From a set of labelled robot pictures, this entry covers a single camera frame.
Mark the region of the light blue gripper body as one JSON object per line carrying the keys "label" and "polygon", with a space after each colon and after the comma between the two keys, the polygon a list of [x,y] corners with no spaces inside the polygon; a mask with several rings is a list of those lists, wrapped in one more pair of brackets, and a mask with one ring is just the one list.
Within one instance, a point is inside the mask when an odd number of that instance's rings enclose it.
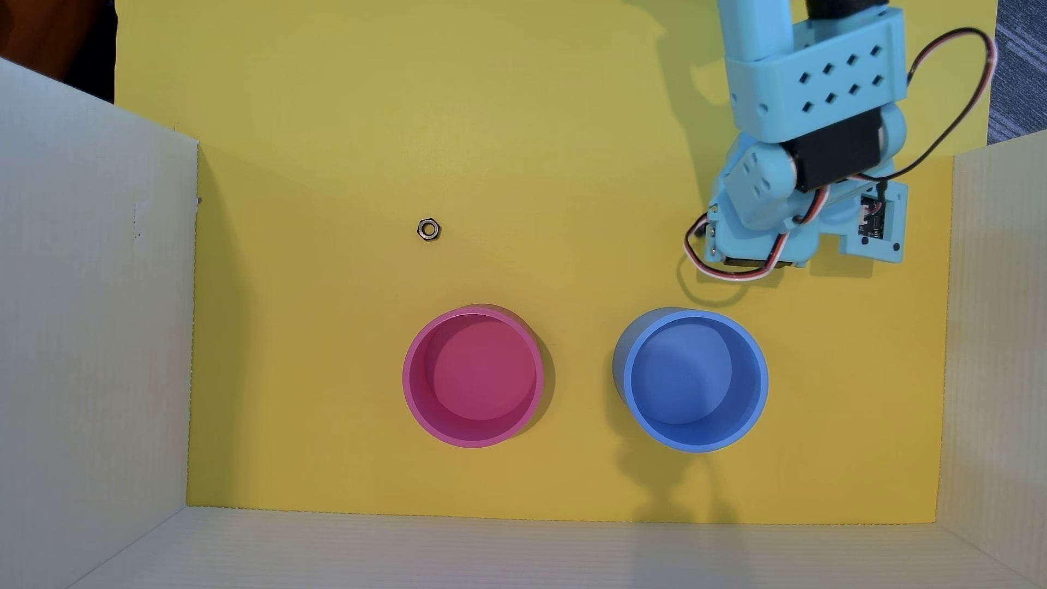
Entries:
{"label": "light blue gripper body", "polygon": [[714,268],[803,268],[822,237],[844,235],[853,223],[853,183],[796,188],[790,154],[777,143],[739,135],[714,178],[706,213],[706,263]]}

